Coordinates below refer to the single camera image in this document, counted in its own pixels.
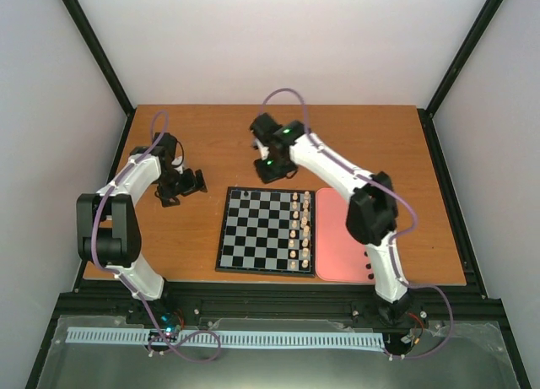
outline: black and white checkered board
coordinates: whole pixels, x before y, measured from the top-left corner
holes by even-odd
[[[298,194],[299,217],[293,228],[293,194]],[[315,276],[315,193],[307,197],[310,226],[303,236],[305,191],[255,189],[239,186],[227,190],[216,271]],[[291,230],[296,236],[290,237]],[[307,257],[302,242],[309,242]],[[308,261],[306,268],[302,262]]]

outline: white slotted strip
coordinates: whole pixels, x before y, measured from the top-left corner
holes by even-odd
[[[178,342],[195,330],[184,330],[174,340]],[[152,330],[142,328],[70,327],[66,343],[147,344]],[[382,334],[367,332],[216,332],[223,348],[253,349],[358,349],[382,351]],[[153,345],[165,345],[160,341]],[[186,347],[214,347],[207,334],[198,334],[186,341]]]

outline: pink mat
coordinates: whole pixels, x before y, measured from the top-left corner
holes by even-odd
[[[333,282],[374,284],[364,246],[345,227],[348,203],[333,188],[316,193],[316,273]]]

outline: brown tabletop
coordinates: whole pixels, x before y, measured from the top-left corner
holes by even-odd
[[[149,145],[149,126],[155,112],[170,114],[168,132],[181,140],[188,167],[202,169],[208,193],[180,197],[181,205],[162,208],[150,187],[137,204],[143,254],[154,270],[171,281],[229,281],[323,283],[302,278],[214,270],[228,186],[317,190],[327,185],[300,168],[291,180],[264,186],[253,160],[249,126],[256,105],[140,105],[123,150],[120,169],[135,146]],[[277,122],[301,120],[295,105],[271,105]],[[397,242],[405,275],[411,282],[465,284],[450,224],[414,106],[311,105],[311,127],[343,157],[374,173],[385,171],[394,189],[418,213],[419,225]],[[158,122],[158,131],[163,122]],[[410,225],[399,207],[398,229]],[[85,278],[110,278],[89,263]]]

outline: white wall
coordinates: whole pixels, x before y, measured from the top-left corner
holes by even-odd
[[[0,387],[19,389],[125,117],[60,0],[0,0],[0,33]]]
[[[435,125],[489,295],[540,387],[540,0],[505,0]]]
[[[425,107],[485,0],[79,1],[136,104]]]

